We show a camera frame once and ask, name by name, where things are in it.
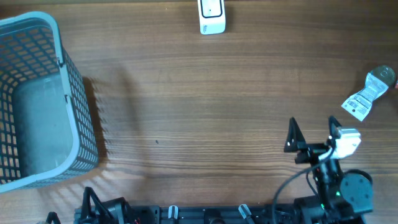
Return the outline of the black red snack packet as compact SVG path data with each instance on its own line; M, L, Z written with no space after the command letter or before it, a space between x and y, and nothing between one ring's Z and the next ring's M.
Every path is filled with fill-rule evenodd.
M369 114L373 102L383 95L388 88L388 85L374 76L374 72L369 72L365 79L365 87L346 99L341 107L356 119L363 121Z

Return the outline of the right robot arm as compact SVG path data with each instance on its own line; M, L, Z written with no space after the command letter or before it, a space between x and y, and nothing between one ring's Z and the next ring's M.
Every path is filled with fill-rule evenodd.
M309 164L303 174L312 174L312 196L296 198L287 211L275 208L277 221L291 223L364 223L363 215L373 210L373 180L362 170L343 171L340 160L351 156L361 143L355 128L342 126L334 116L328 119L325 142L306 142L295 118L289 120L284 152L296 153L296 164Z

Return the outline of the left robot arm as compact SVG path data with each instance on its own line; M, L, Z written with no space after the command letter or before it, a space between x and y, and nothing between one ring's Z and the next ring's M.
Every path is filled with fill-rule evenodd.
M124 198L111 201L114 213L102 202L91 187L85 187L78 223L125 223L133 222L130 206Z

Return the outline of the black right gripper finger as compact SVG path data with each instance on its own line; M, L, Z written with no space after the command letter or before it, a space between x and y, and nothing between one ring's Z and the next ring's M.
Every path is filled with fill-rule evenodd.
M338 122L338 120L334 116L330 116L328 118L328 127L329 127L330 136L332 138L337 137L338 128L341 127L341 124Z
M307 148L305 138L295 120L291 117L289 120L289 130L285 141L284 152L297 152Z

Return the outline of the silver tin can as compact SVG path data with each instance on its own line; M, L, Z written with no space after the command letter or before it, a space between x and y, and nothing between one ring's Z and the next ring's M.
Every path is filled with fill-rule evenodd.
M396 82L395 72L387 65L380 65L372 70L373 75L388 86Z

